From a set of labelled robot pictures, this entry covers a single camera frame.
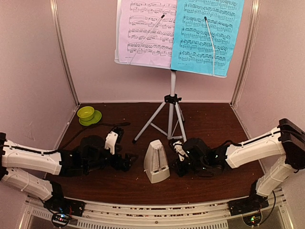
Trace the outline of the white music stand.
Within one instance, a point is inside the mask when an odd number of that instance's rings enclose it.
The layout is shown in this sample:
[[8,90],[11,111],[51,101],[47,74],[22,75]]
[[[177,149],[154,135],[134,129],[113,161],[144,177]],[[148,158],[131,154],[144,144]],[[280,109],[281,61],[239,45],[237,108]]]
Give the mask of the white music stand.
[[171,91],[169,95],[165,96],[163,101],[163,104],[169,105],[168,130],[164,134],[168,139],[173,139],[176,127],[183,129],[184,117],[179,106],[181,99],[175,93],[176,73],[178,71],[171,69],[171,67],[168,70],[171,72]]

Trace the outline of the white metronome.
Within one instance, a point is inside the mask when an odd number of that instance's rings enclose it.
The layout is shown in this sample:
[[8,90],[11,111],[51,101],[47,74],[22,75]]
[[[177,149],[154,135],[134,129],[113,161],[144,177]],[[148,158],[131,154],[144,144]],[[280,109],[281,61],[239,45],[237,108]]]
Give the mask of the white metronome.
[[144,158],[143,169],[152,184],[170,177],[166,152],[160,140],[150,142]]

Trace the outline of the purple sheet music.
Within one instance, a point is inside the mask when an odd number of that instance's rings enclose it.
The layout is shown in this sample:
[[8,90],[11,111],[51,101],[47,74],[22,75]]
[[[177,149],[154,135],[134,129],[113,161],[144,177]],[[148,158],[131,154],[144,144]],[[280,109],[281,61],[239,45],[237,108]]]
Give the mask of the purple sheet music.
[[119,0],[114,61],[169,69],[176,10],[175,0]]

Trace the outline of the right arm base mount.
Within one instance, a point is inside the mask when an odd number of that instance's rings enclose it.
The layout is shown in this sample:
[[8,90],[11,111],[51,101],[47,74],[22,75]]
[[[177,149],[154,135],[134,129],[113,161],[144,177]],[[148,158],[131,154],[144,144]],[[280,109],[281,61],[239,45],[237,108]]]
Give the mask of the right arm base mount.
[[263,221],[261,209],[268,207],[267,197],[260,196],[256,190],[250,191],[250,195],[245,198],[231,200],[228,202],[228,207],[231,216],[244,215],[250,212],[256,212],[252,215],[243,217],[243,221],[247,226],[256,227]]

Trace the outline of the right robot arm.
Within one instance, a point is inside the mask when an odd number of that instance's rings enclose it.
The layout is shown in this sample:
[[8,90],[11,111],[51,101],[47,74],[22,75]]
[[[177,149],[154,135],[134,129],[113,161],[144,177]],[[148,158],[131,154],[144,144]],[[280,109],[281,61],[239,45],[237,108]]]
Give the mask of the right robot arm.
[[185,143],[172,141],[170,146],[178,155],[175,166],[180,177],[189,170],[202,177],[214,177],[226,167],[234,169],[278,155],[276,163],[254,182],[250,196],[244,200],[244,206],[251,211],[292,173],[305,167],[305,132],[287,118],[279,120],[271,131],[240,143],[227,140],[210,148],[202,139],[190,138]]

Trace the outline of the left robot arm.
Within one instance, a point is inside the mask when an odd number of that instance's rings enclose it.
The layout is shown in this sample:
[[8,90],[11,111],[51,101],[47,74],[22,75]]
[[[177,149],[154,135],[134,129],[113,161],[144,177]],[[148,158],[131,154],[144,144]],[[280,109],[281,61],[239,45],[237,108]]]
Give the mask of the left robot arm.
[[123,130],[110,131],[105,139],[91,135],[81,139],[73,150],[53,151],[26,148],[0,135],[0,180],[21,191],[50,202],[58,212],[64,212],[69,204],[64,198],[61,185],[42,180],[27,172],[28,169],[46,172],[60,177],[78,177],[94,170],[111,166],[116,170],[129,171],[138,155],[121,155],[119,144]]

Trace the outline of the blue sheet music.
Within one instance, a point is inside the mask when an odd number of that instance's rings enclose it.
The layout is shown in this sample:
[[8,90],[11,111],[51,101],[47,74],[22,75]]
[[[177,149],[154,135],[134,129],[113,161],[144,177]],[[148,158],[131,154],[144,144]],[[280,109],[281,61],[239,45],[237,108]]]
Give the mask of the blue sheet music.
[[179,0],[171,69],[227,77],[243,9],[243,0]]

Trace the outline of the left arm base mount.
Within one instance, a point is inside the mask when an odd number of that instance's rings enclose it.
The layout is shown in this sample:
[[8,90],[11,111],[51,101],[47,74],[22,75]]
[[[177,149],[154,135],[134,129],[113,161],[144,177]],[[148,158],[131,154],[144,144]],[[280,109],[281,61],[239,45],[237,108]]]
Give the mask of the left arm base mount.
[[51,197],[48,200],[41,200],[41,202],[52,214],[51,223],[61,229],[74,220],[73,216],[82,217],[85,202],[65,198],[60,184],[53,181],[50,184],[52,187]]

